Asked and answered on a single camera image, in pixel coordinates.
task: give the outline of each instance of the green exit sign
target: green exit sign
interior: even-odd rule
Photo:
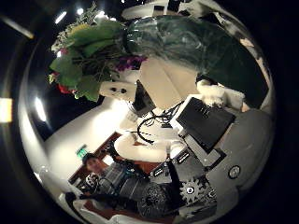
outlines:
[[[77,151],[76,151],[76,155],[82,159],[87,153],[88,151],[86,150],[87,146],[83,145],[82,147],[80,147]]]

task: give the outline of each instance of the gear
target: gear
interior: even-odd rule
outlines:
[[[205,192],[205,186],[199,182],[199,179],[190,179],[186,183],[182,183],[180,195],[186,204],[195,203],[201,198]]]

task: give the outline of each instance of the teal fabric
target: teal fabric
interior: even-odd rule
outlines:
[[[246,48],[208,21],[180,16],[141,19],[128,27],[125,41],[133,54],[175,61],[244,92],[250,106],[260,107],[267,93],[262,71]]]

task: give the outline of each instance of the purple flower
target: purple flower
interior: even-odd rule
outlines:
[[[142,62],[146,61],[144,56],[128,56],[119,58],[119,63],[116,65],[116,69],[119,72],[123,72],[126,69],[138,70]]]

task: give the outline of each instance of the cable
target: cable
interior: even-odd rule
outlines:
[[[142,120],[142,122],[138,125],[137,127],[137,134],[138,136],[145,142],[152,144],[154,141],[147,139],[142,135],[142,132],[140,132],[140,129],[142,125],[146,125],[147,127],[153,125],[154,121],[158,121],[159,123],[162,124],[169,124],[170,120],[176,115],[178,112],[179,107],[183,104],[184,102],[180,102],[179,104],[175,105],[174,107],[170,108],[167,111],[163,111],[161,115],[156,115],[153,111],[150,111],[152,117],[148,119]]]
[[[143,141],[152,144],[153,141],[151,141],[151,140],[145,138],[145,137],[141,134],[141,132],[140,132],[141,126],[142,126],[144,123],[146,123],[147,121],[151,120],[151,119],[157,119],[157,118],[163,118],[163,117],[164,117],[164,116],[152,116],[152,117],[149,118],[149,119],[144,119],[144,120],[142,120],[142,122],[141,122],[141,123],[138,125],[138,127],[137,127],[137,134],[138,134],[138,136],[139,136]]]

